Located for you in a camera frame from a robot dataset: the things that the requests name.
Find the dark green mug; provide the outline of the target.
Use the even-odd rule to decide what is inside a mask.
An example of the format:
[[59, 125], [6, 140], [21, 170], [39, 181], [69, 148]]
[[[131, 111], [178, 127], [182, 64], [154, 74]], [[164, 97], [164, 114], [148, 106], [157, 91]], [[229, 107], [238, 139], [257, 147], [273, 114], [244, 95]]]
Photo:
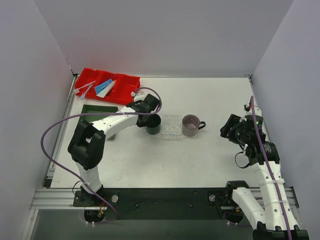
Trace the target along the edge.
[[153, 114], [149, 117], [145, 129], [146, 132], [150, 135], [156, 135], [161, 130], [161, 117], [158, 114]]

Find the clear textured holder box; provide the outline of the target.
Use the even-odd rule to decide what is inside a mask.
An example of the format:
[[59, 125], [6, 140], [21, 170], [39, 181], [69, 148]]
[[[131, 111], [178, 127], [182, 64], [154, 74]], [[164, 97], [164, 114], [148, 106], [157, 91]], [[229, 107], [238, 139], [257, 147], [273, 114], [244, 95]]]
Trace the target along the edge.
[[183, 134], [182, 133], [182, 119], [181, 115], [162, 114], [161, 129], [159, 133], [162, 134]]

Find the purple ceramic mug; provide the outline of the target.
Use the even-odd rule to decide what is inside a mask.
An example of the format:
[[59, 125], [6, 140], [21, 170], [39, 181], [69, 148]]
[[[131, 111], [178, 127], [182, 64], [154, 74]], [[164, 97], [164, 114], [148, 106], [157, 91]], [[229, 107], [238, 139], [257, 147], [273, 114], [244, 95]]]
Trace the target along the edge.
[[200, 121], [200, 119], [193, 114], [185, 115], [182, 118], [182, 128], [181, 131], [186, 137], [194, 137], [199, 130], [206, 127], [205, 121]]

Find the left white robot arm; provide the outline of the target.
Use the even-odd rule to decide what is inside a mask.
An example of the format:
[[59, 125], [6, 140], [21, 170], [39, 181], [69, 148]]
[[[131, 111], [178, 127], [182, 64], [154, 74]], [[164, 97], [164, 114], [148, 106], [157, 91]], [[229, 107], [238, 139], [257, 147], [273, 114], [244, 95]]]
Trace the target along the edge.
[[67, 151], [84, 180], [81, 192], [90, 205], [96, 206], [103, 199], [98, 164], [103, 158], [106, 140], [131, 126], [149, 126], [157, 116], [152, 112], [160, 106], [159, 99], [147, 94], [144, 99], [131, 102], [105, 118], [93, 122], [81, 120], [77, 124]]

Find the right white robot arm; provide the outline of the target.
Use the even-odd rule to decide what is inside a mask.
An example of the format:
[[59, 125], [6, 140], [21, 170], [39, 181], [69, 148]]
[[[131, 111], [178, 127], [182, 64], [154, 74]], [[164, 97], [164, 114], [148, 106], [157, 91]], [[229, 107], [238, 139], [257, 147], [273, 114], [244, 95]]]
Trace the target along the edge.
[[221, 137], [242, 147], [242, 154], [248, 158], [248, 166], [257, 178], [263, 205], [254, 198], [244, 180], [227, 182], [228, 198], [249, 220], [253, 239], [307, 240], [309, 234], [300, 228], [286, 195], [277, 147], [266, 140], [262, 126], [262, 116], [231, 114], [220, 129]]

